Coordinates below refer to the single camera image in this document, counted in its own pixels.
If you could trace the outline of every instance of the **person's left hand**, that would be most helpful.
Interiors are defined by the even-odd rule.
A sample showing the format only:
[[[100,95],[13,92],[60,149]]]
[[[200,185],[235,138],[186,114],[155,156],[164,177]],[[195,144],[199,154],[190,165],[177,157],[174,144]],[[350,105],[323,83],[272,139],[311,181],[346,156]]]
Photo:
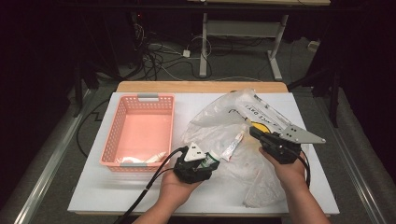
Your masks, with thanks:
[[[166,204],[169,209],[175,211],[189,199],[191,193],[201,183],[186,184],[181,182],[173,171],[165,172],[157,203]]]

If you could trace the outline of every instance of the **pink basket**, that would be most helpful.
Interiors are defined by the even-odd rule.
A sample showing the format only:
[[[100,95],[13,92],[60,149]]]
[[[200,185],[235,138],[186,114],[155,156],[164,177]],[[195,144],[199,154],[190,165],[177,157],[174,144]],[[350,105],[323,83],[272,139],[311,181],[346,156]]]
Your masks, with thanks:
[[[145,161],[171,151],[175,96],[138,93],[122,95],[108,134],[100,163],[111,171],[153,172],[163,163]]]

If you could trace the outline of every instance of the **person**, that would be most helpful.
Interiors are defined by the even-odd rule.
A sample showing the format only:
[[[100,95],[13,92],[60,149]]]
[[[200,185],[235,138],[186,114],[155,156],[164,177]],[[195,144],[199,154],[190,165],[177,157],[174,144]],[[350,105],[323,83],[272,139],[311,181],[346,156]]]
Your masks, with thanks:
[[[275,167],[276,176],[286,193],[292,223],[330,223],[305,183],[303,164],[300,161],[280,164],[261,147],[259,151]],[[134,224],[167,223],[172,214],[189,199],[191,193],[201,183],[186,184],[179,181],[173,172],[166,172],[163,175],[157,202]]]

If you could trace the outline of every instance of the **dark background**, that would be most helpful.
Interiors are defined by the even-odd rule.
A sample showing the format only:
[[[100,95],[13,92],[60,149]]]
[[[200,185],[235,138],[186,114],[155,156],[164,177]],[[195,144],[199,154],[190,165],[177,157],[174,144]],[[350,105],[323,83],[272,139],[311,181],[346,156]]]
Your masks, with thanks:
[[[392,23],[396,21],[396,8],[386,0],[332,1],[332,5],[349,7],[364,2],[369,4],[369,10],[360,15],[317,15],[315,20],[309,15],[290,16],[284,37],[286,41],[302,36],[322,40],[307,75],[322,67],[339,68],[341,87],[351,108],[394,180],[391,139],[396,133],[393,104],[396,96],[396,34]],[[146,12],[142,15],[148,29],[180,42],[188,43],[191,33],[201,29],[201,17],[197,14],[180,12],[169,16],[167,12]],[[69,107],[67,93],[74,85],[75,69],[90,61],[117,74],[118,65],[138,60],[138,54],[125,53],[131,52],[134,43],[129,38],[133,34],[124,16],[125,13],[115,11],[82,12],[59,8],[50,0],[13,1],[0,7],[0,206],[7,201]],[[231,19],[243,17],[227,16]],[[330,80],[321,77],[310,84],[330,88]]]

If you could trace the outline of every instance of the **plastic bag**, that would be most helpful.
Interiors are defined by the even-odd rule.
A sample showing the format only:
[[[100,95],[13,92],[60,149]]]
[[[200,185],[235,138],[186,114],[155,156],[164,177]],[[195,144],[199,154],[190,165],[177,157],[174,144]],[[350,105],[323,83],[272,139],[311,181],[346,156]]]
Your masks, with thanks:
[[[251,137],[251,121],[265,124],[272,132],[281,133],[291,122],[260,99],[254,90],[227,93],[195,116],[182,136],[184,144],[196,143],[202,151],[221,154],[245,132],[230,161],[221,160],[211,178],[233,178],[247,189],[243,202],[247,207],[263,207],[285,199],[274,166],[258,148],[260,142]]]

